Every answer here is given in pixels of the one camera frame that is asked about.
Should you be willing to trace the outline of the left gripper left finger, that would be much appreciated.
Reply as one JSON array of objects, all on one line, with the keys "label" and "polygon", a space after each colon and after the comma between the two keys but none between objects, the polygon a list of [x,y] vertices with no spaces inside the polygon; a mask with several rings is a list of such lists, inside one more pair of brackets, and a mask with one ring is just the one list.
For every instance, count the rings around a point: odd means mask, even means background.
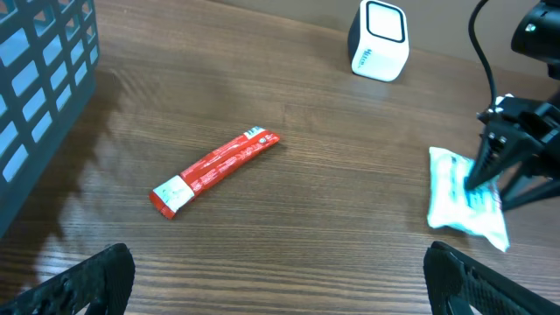
[{"label": "left gripper left finger", "polygon": [[129,248],[117,243],[3,304],[1,313],[123,315],[135,271]]}]

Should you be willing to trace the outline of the teal tissue packet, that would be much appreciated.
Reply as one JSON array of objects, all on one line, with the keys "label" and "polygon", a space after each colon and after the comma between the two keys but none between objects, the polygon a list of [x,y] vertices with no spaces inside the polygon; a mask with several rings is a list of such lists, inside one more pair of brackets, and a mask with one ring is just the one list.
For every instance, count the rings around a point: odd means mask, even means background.
[{"label": "teal tissue packet", "polygon": [[450,150],[431,147],[430,206],[427,222],[431,228],[454,228],[469,235],[483,236],[498,250],[510,247],[502,212],[498,179],[466,189],[474,161]]}]

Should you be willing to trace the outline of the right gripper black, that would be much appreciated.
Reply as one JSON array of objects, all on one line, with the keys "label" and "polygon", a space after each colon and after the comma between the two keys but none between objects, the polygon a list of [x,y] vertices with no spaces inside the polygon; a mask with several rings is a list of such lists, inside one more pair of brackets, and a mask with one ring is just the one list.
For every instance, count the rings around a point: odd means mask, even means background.
[{"label": "right gripper black", "polygon": [[[499,97],[497,104],[477,114],[485,124],[479,154],[465,189],[471,191],[496,178],[507,168],[532,156],[559,156],[559,104],[513,97]],[[537,178],[546,178],[528,190]],[[559,196],[559,165],[528,161],[500,191],[502,211]]]}]

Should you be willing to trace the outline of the red stick snack packet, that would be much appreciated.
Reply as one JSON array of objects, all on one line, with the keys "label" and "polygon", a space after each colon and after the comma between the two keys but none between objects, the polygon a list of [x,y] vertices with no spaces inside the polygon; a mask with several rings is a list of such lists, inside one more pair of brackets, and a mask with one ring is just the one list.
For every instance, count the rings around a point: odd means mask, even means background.
[{"label": "red stick snack packet", "polygon": [[181,207],[279,140],[276,133],[255,126],[154,188],[149,199],[165,218],[171,220]]}]

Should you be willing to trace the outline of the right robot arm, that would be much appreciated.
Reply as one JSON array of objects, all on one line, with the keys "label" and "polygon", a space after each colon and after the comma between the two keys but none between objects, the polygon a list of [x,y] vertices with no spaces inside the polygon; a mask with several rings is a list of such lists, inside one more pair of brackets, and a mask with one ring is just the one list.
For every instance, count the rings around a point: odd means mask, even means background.
[{"label": "right robot arm", "polygon": [[[485,124],[473,168],[465,180],[472,191],[506,169],[517,171],[500,190],[504,212],[559,195],[559,93],[546,101],[506,97],[497,101],[494,76],[475,33],[475,21],[487,3],[475,6],[468,36],[485,69],[491,103],[477,119]],[[511,49],[547,65],[548,76],[559,79],[559,2],[542,0],[521,20]]]}]

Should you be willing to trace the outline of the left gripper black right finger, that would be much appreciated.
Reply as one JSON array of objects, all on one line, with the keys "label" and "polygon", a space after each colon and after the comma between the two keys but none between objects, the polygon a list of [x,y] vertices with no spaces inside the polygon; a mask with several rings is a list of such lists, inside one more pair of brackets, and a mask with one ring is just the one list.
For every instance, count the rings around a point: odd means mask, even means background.
[{"label": "left gripper black right finger", "polygon": [[427,248],[423,273],[433,315],[559,313],[558,304],[441,241]]}]

